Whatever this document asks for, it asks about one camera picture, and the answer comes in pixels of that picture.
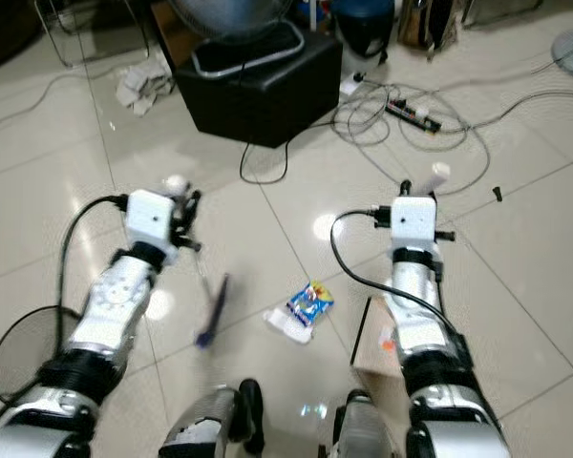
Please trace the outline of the blue broom with white tip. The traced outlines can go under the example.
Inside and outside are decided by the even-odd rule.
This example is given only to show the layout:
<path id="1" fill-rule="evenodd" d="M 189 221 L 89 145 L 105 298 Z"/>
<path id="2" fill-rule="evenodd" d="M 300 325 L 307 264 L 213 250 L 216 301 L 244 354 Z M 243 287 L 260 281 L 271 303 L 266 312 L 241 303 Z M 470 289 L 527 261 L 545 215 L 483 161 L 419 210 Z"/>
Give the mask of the blue broom with white tip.
<path id="1" fill-rule="evenodd" d="M 172 175 L 163 181 L 165 192 L 173 200 L 177 200 L 178 197 L 186 195 L 191 189 L 198 189 L 192 186 L 189 179 L 181 175 Z M 170 239 L 176 244 L 176 213 L 173 216 L 173 233 Z M 230 276 L 224 274 L 220 287 L 216 291 L 211 289 L 211 281 L 207 278 L 207 272 L 201 266 L 201 250 L 198 253 L 192 252 L 192 261 L 195 265 L 195 270 L 198 271 L 199 280 L 202 287 L 202 292 L 207 300 L 207 315 L 206 320 L 204 320 L 203 327 L 200 328 L 198 335 L 194 341 L 194 345 L 200 349 L 207 349 L 211 347 L 216 339 L 218 331 L 220 331 L 220 324 L 222 319 L 222 314 L 225 309 L 226 301 L 228 301 L 228 287 Z"/>

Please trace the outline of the beige dustpan with white handle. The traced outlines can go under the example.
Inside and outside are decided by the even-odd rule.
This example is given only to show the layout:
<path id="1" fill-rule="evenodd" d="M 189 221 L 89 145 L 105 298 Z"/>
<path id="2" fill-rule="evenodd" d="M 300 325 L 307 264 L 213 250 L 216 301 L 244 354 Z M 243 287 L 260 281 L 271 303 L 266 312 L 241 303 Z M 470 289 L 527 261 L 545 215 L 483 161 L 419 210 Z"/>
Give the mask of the beige dustpan with white handle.
<path id="1" fill-rule="evenodd" d="M 412 196 L 435 198 L 435 189 L 447 183 L 449 177 L 451 166 L 435 162 L 430 177 L 412 187 Z M 378 206 L 371 214 L 375 227 L 391 231 L 391 205 Z M 435 228 L 438 249 L 435 256 L 417 250 L 392 250 L 391 244 L 388 256 L 392 261 L 392 272 L 382 281 L 382 286 L 412 294 L 428 305 L 425 308 L 409 298 L 378 289 L 369 297 L 362 313 L 350 363 L 353 369 L 400 378 L 404 363 L 416 362 L 421 355 L 438 357 L 442 362 L 460 359 L 460 343 L 456 332 L 444 323 L 440 300 L 443 258 L 438 242 L 441 239 L 452 241 L 456 235 Z"/>

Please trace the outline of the black power strip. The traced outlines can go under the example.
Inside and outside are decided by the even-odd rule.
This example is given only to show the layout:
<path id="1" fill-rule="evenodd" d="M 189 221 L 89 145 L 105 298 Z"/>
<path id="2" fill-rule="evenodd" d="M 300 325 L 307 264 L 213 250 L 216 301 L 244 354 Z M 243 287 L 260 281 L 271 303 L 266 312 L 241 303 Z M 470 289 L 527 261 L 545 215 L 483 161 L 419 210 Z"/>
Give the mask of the black power strip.
<path id="1" fill-rule="evenodd" d="M 426 134 L 438 134 L 442 130 L 442 123 L 430 117 L 428 110 L 415 109 L 404 97 L 392 97 L 384 106 L 384 111 L 392 116 L 413 125 Z"/>

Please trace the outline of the white plug adapter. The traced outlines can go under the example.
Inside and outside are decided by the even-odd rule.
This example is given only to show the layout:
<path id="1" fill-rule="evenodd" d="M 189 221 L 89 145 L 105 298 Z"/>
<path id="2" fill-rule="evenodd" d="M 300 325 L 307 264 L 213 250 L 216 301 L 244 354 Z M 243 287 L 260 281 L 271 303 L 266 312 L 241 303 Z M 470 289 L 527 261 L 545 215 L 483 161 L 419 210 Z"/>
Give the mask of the white plug adapter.
<path id="1" fill-rule="evenodd" d="M 342 82 L 339 84 L 339 92 L 343 96 L 351 96 L 356 92 L 359 92 L 359 89 L 364 83 L 365 74 L 364 73 L 351 73 L 345 74 Z"/>

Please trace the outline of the black box ottoman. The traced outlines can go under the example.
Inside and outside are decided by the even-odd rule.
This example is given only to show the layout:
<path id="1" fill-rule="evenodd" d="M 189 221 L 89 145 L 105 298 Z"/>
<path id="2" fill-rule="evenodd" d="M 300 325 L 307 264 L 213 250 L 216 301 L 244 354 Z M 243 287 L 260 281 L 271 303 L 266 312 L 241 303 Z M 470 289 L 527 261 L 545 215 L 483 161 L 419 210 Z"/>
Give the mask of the black box ottoman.
<path id="1" fill-rule="evenodd" d="M 277 148 L 333 110 L 342 44 L 306 33 L 299 56 L 223 79 L 204 79 L 192 62 L 174 67 L 183 103 L 201 134 Z"/>

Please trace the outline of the crumpled grey white paper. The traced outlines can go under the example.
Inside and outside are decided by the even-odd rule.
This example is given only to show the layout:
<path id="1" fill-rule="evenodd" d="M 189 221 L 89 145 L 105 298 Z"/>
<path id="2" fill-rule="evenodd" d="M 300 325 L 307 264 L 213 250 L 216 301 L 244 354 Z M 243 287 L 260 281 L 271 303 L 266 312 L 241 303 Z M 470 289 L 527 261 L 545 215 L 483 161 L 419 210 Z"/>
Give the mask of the crumpled grey white paper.
<path id="1" fill-rule="evenodd" d="M 176 89 L 172 71 L 161 57 L 147 58 L 142 64 L 128 67 L 115 88 L 117 104 L 135 116 L 145 116 L 162 95 Z"/>

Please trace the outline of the white crumpled tissue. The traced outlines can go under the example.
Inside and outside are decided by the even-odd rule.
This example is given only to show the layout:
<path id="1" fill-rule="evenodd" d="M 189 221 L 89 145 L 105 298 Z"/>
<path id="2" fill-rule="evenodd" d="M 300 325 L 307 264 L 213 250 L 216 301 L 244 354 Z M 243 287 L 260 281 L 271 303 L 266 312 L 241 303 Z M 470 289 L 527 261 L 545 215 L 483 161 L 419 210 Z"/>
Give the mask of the white crumpled tissue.
<path id="1" fill-rule="evenodd" d="M 314 328 L 311 324 L 300 322 L 294 314 L 290 313 L 286 308 L 272 308 L 262 314 L 265 322 L 270 327 L 274 328 L 287 339 L 290 339 L 297 344 L 308 344 L 312 340 Z"/>

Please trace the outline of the blue snack wrapper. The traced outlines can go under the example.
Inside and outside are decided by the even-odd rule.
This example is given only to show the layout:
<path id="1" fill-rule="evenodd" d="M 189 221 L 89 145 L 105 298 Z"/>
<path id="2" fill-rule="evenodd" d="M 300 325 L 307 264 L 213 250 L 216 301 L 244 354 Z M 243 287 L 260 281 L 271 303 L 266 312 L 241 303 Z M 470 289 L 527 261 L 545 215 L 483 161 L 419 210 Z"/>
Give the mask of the blue snack wrapper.
<path id="1" fill-rule="evenodd" d="M 334 305 L 330 289 L 321 281 L 309 281 L 289 302 L 286 311 L 290 317 L 305 327 L 312 327 Z"/>

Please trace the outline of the brown bag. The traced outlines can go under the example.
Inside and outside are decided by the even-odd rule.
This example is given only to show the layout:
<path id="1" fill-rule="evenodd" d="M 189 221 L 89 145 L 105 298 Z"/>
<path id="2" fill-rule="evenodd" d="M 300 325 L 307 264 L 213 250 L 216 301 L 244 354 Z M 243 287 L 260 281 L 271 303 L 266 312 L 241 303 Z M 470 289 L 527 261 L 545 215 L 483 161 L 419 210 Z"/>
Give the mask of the brown bag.
<path id="1" fill-rule="evenodd" d="M 397 42 L 419 50 L 443 50 L 456 43 L 458 10 L 464 0 L 400 0 Z"/>

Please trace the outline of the dark blue round appliance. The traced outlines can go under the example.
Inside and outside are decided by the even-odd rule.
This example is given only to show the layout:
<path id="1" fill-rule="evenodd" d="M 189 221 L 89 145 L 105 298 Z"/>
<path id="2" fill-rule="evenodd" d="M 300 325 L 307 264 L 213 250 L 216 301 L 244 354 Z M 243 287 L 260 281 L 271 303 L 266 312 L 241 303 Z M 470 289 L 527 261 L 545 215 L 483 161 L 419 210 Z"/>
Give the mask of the dark blue round appliance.
<path id="1" fill-rule="evenodd" d="M 384 55 L 394 26 L 394 0 L 331 0 L 345 48 L 361 58 Z"/>

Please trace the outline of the left robot leg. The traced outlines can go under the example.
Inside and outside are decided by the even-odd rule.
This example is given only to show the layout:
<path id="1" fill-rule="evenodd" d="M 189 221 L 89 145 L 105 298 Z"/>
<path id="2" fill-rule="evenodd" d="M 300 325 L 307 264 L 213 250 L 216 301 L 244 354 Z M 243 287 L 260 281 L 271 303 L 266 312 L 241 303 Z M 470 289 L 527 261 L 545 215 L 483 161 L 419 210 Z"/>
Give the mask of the left robot leg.
<path id="1" fill-rule="evenodd" d="M 264 398 L 255 379 L 217 385 L 170 427 L 159 458 L 224 458 L 230 445 L 259 458 L 265 449 Z"/>

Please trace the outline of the dark brown sofa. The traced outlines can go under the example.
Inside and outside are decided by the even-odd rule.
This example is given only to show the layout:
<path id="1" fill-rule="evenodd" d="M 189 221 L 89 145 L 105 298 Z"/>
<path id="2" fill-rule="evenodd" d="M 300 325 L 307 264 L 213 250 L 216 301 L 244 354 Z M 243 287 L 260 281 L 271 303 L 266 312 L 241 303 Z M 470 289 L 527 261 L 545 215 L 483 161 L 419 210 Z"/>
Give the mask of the dark brown sofa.
<path id="1" fill-rule="evenodd" d="M 34 0 L 0 0 L 0 66 L 23 52 L 42 31 Z"/>

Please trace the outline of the metal chair frame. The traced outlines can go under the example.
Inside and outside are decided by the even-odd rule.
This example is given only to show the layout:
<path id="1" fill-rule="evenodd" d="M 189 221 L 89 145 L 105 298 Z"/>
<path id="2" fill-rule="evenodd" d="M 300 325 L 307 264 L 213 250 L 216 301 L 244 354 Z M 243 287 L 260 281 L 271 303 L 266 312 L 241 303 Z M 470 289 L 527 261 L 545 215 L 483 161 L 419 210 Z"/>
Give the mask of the metal chair frame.
<path id="1" fill-rule="evenodd" d="M 142 0 L 29 0 L 61 65 L 75 69 L 106 58 L 150 55 L 139 17 Z"/>

